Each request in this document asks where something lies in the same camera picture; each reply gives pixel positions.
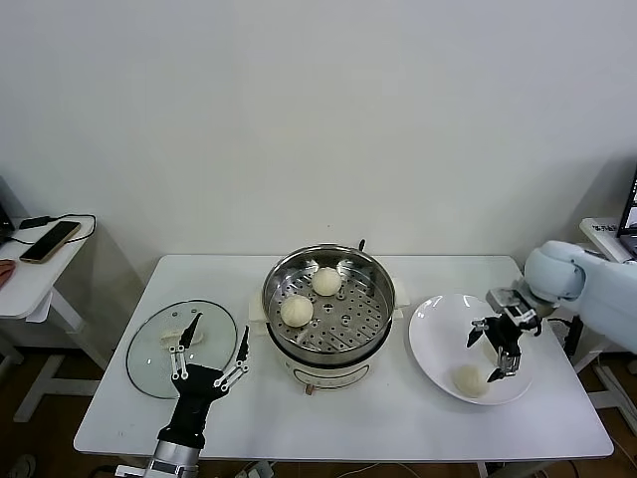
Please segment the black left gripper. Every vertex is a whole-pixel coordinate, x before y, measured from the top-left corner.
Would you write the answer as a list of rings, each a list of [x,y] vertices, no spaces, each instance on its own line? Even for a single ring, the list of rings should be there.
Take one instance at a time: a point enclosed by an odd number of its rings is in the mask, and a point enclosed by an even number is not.
[[[222,370],[196,363],[186,364],[185,352],[190,348],[200,318],[198,312],[181,333],[175,346],[168,348],[172,370],[172,383],[178,399],[169,423],[162,428],[157,439],[181,446],[204,446],[204,429],[213,401],[225,395],[249,371],[249,334],[246,326],[234,360]]]

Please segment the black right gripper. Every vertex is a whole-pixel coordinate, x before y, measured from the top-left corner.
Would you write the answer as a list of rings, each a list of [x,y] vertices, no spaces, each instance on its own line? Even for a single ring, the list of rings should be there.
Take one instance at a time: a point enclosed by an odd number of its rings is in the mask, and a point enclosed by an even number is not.
[[[487,339],[497,353],[497,366],[487,378],[487,382],[495,382],[517,374],[522,352],[519,346],[521,329],[508,316],[487,317],[472,322],[466,347],[470,348],[486,334]]]

